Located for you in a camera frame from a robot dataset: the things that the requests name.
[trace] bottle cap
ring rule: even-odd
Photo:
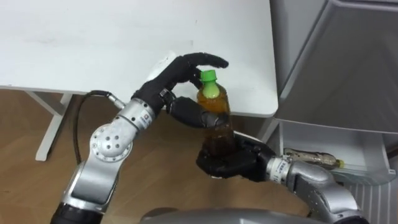
[[[338,162],[338,167],[340,169],[344,168],[344,161],[342,161],[341,159],[338,159],[337,162]]]
[[[215,81],[217,80],[216,71],[215,70],[202,71],[200,73],[200,79],[202,82]]]

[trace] table leg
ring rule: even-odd
[[[26,91],[26,93],[53,114],[49,128],[47,128],[47,131],[45,132],[42,143],[36,152],[35,158],[37,161],[46,161],[51,145],[54,142],[63,116],[65,115],[69,102],[72,98],[72,94],[63,94],[61,100],[57,101],[50,93],[36,91]]]
[[[260,131],[257,133],[257,138],[261,141],[267,142],[271,137],[271,134],[275,131],[276,127],[278,127],[278,120],[271,117],[266,118],[261,126]]]

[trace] plastic bottle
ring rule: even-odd
[[[290,156],[293,160],[299,160],[315,164],[327,170],[344,168],[344,161],[342,161],[341,159],[336,159],[334,155],[325,152],[307,152],[297,149],[285,148],[284,154]]]
[[[203,71],[201,73],[203,87],[197,94],[198,103],[208,111],[230,115],[231,112],[229,110],[226,90],[216,80],[217,77],[214,70]],[[236,151],[231,120],[225,125],[205,129],[204,132],[204,145],[209,149],[209,153],[212,156],[227,156]]]

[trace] robotic hand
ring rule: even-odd
[[[352,194],[338,185],[327,170],[275,156],[262,141],[241,133],[235,132],[235,140],[241,150],[224,158],[211,157],[203,145],[197,157],[198,167],[213,177],[241,175],[255,182],[270,180],[282,184],[301,198],[321,222],[369,224]]]
[[[205,128],[227,122],[225,114],[210,113],[193,100],[176,98],[172,93],[178,83],[191,82],[197,88],[201,87],[198,65],[226,68],[228,62],[206,53],[170,54],[157,64],[149,80],[127,104],[111,93],[88,93],[108,97],[121,110],[112,122],[100,126],[92,134],[88,159],[76,168],[51,224],[101,222],[114,193],[121,165],[132,151],[133,140],[156,119],[164,106],[175,119],[189,126]]]

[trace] green bottle cap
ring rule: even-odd
[[[202,82],[215,81],[217,80],[216,71],[215,70],[202,71],[200,73],[200,79]]]

